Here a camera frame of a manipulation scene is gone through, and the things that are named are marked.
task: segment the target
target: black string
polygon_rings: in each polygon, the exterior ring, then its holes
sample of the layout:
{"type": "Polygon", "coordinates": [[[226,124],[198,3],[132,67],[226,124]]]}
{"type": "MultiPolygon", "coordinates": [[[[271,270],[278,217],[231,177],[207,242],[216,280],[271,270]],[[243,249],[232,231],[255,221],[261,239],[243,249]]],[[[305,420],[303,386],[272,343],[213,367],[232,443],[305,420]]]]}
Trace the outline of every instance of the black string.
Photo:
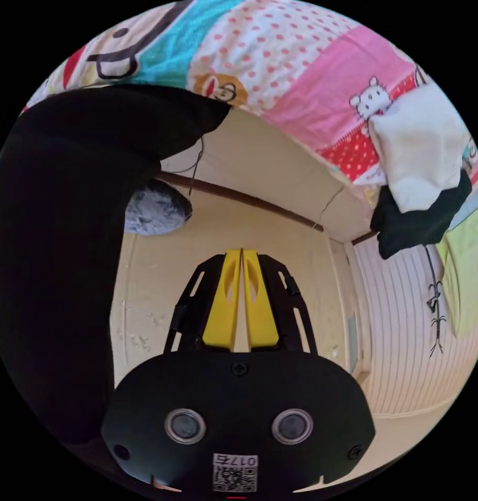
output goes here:
{"type": "Polygon", "coordinates": [[[184,169],[182,171],[165,171],[165,172],[168,172],[170,174],[183,174],[184,172],[188,172],[188,171],[191,171],[192,169],[194,169],[194,173],[192,174],[192,179],[190,180],[190,187],[188,190],[189,196],[192,193],[192,187],[193,187],[194,179],[195,179],[196,173],[197,173],[197,166],[199,165],[199,162],[201,161],[202,155],[204,153],[204,138],[201,136],[200,140],[201,140],[201,151],[197,155],[197,160],[193,165],[191,165],[190,167],[187,167],[186,169],[184,169]]]}
{"type": "Polygon", "coordinates": [[[436,350],[436,346],[439,346],[441,353],[444,354],[443,353],[443,346],[441,345],[440,336],[441,336],[441,322],[442,321],[446,322],[446,317],[444,315],[441,316],[440,312],[439,312],[439,297],[441,296],[441,292],[439,291],[439,286],[441,285],[441,282],[436,279],[436,274],[434,272],[434,266],[432,265],[431,255],[427,249],[427,246],[424,245],[423,247],[425,249],[425,252],[427,252],[428,265],[430,266],[431,273],[432,273],[432,280],[433,280],[433,283],[431,283],[428,286],[428,289],[429,290],[434,289],[434,296],[431,297],[427,301],[427,306],[429,307],[429,309],[432,313],[437,314],[437,317],[433,318],[432,322],[431,322],[431,326],[432,325],[436,326],[436,342],[435,342],[434,346],[432,346],[432,348],[431,348],[431,353],[429,355],[429,358],[430,358],[434,354],[434,351],[436,350]]]}

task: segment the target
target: black fabric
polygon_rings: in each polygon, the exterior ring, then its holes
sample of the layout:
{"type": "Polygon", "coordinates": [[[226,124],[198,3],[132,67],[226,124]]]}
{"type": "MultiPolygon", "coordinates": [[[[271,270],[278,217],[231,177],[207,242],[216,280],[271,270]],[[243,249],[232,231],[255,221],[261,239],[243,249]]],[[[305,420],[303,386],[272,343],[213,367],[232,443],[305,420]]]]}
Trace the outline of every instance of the black fabric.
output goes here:
{"type": "Polygon", "coordinates": [[[59,440],[99,436],[114,388],[110,309],[133,193],[230,107],[185,90],[115,86],[50,97],[0,154],[0,354],[59,440]]]}
{"type": "Polygon", "coordinates": [[[429,209],[402,214],[389,187],[383,186],[371,219],[371,231],[378,232],[380,256],[388,259],[403,249],[438,244],[471,190],[469,176],[462,170],[458,186],[442,191],[429,209]]]}

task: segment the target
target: sticker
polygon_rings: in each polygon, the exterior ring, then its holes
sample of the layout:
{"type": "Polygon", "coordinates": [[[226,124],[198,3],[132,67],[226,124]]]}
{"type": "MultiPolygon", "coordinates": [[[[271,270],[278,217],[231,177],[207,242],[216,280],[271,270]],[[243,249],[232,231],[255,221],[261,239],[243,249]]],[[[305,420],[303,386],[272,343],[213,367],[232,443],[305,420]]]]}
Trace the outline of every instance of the sticker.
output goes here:
{"type": "Polygon", "coordinates": [[[256,492],[258,456],[213,454],[215,492],[256,492]]]}

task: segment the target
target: white towel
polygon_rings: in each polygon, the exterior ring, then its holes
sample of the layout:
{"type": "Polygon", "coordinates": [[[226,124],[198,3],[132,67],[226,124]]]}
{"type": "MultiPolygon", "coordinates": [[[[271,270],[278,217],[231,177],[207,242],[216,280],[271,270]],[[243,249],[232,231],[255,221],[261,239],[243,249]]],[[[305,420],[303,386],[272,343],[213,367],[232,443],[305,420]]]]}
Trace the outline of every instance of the white towel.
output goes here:
{"type": "Polygon", "coordinates": [[[470,134],[436,83],[403,94],[383,115],[372,116],[369,133],[402,213],[427,210],[442,190],[458,186],[470,134]]]}

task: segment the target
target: blue fabric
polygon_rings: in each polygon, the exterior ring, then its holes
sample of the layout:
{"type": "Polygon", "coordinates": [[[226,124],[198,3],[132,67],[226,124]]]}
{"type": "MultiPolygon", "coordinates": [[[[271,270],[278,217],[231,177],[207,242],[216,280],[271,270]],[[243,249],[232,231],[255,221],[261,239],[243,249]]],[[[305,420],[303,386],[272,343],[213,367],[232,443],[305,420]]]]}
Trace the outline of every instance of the blue fabric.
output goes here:
{"type": "Polygon", "coordinates": [[[197,0],[139,57],[137,74],[123,83],[185,89],[194,54],[213,25],[243,0],[197,0]]]}
{"type": "Polygon", "coordinates": [[[460,210],[455,214],[448,231],[454,230],[459,224],[463,223],[472,213],[478,210],[478,191],[472,193],[460,210]]]}

